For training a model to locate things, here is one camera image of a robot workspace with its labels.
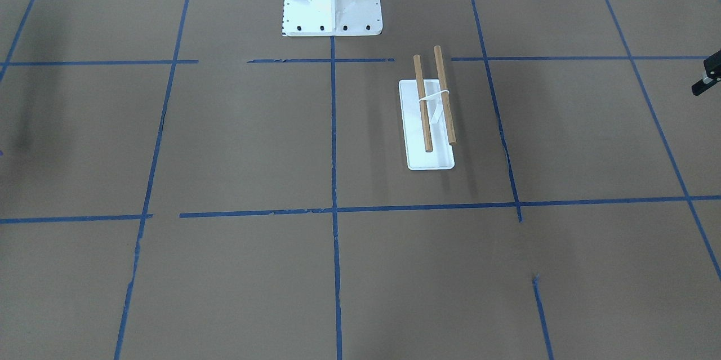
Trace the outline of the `white wooden towel rack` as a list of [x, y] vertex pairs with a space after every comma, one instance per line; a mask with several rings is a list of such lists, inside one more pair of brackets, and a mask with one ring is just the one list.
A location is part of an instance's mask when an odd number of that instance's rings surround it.
[[424, 78], [420, 55], [415, 77], [398, 83], [407, 167], [411, 171], [451, 170], [457, 143], [443, 50], [434, 46], [436, 79]]

